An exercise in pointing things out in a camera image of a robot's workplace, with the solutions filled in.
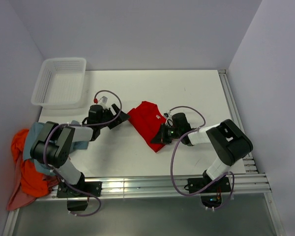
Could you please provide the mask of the red t shirt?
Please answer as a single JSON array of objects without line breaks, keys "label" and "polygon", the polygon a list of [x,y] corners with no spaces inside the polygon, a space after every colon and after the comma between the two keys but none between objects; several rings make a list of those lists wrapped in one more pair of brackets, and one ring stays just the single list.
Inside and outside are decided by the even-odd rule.
[{"label": "red t shirt", "polygon": [[166,121],[156,104],[142,101],[138,107],[132,108],[127,114],[130,116],[128,121],[155,153],[165,146],[164,144],[151,143],[151,140],[158,133],[161,124]]}]

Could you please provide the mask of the blue grey t shirt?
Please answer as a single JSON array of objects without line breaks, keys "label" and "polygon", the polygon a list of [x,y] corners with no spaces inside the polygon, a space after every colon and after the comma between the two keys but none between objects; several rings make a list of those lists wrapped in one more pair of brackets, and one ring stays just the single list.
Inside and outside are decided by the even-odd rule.
[{"label": "blue grey t shirt", "polygon": [[43,122],[35,122],[29,129],[24,145],[23,160],[25,162],[29,161],[30,164],[34,164],[34,168],[38,173],[54,177],[55,173],[51,172],[51,170],[44,164],[43,150],[45,144],[39,140],[44,125],[45,123]]}]

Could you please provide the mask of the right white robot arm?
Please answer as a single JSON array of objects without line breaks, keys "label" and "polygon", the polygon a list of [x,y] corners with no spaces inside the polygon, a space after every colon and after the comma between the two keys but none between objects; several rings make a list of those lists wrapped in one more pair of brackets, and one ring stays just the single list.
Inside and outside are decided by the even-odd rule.
[{"label": "right white robot arm", "polygon": [[209,192],[219,187],[220,175],[228,172],[233,164],[253,150],[250,139],[232,120],[226,119],[209,127],[192,128],[185,113],[176,113],[169,118],[169,122],[161,124],[151,143],[168,145],[172,140],[180,140],[189,147],[199,144],[212,145],[217,158],[205,170],[203,179],[204,189]]}]

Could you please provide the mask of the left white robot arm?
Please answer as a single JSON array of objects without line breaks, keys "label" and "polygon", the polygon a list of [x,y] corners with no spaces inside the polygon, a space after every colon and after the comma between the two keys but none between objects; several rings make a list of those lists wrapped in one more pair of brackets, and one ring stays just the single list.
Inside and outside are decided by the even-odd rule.
[{"label": "left white robot arm", "polygon": [[68,184],[70,193],[81,196],[86,190],[85,176],[69,160],[72,144],[95,141],[101,129],[113,129],[129,119],[130,115],[113,104],[111,108],[105,105],[90,106],[88,116],[81,124],[48,121],[34,141],[30,156]]}]

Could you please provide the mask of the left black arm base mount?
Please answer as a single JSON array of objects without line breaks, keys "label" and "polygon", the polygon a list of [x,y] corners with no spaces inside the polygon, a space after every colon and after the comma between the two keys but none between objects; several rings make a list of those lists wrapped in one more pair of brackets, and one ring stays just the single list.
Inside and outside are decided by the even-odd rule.
[{"label": "left black arm base mount", "polygon": [[101,181],[87,181],[80,191],[73,190],[61,182],[57,189],[58,199],[67,199],[67,209],[73,212],[85,211],[89,204],[90,195],[100,197],[102,190]]}]

